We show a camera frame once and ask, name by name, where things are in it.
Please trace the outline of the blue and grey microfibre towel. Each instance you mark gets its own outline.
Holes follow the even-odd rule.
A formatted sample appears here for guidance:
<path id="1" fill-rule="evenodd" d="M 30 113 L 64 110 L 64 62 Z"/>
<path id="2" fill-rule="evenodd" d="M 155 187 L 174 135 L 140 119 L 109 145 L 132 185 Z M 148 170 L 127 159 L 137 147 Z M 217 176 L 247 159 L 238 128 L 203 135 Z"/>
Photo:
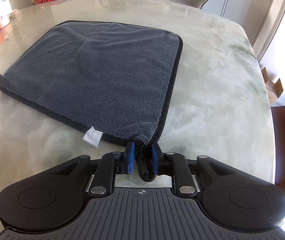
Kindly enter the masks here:
<path id="1" fill-rule="evenodd" d="M 164 129 L 182 49 L 167 30 L 66 21 L 8 68 L 3 93 L 106 142 L 135 142 L 139 176 L 150 182 L 157 167 L 149 146 Z"/>

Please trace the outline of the cardboard box on floor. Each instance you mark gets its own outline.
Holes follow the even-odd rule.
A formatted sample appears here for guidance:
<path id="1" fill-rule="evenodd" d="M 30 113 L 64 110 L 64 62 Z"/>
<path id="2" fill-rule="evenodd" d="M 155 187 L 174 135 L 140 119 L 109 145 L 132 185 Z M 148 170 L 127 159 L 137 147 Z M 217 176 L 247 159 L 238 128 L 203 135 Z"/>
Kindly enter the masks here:
<path id="1" fill-rule="evenodd" d="M 266 90 L 268 94 L 268 99 L 270 105 L 273 105 L 283 93 L 283 87 L 280 78 L 275 82 L 271 81 L 268 77 L 268 73 L 265 67 L 261 69 L 264 83 L 266 85 Z"/>

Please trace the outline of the pink round container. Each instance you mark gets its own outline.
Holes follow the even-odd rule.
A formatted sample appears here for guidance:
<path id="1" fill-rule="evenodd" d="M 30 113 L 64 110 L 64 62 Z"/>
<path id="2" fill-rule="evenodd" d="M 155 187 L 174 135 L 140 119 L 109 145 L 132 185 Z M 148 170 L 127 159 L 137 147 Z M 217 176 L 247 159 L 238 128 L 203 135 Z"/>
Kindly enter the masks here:
<path id="1" fill-rule="evenodd" d="M 5 28 L 10 23 L 8 15 L 0 15 L 0 29 Z"/>

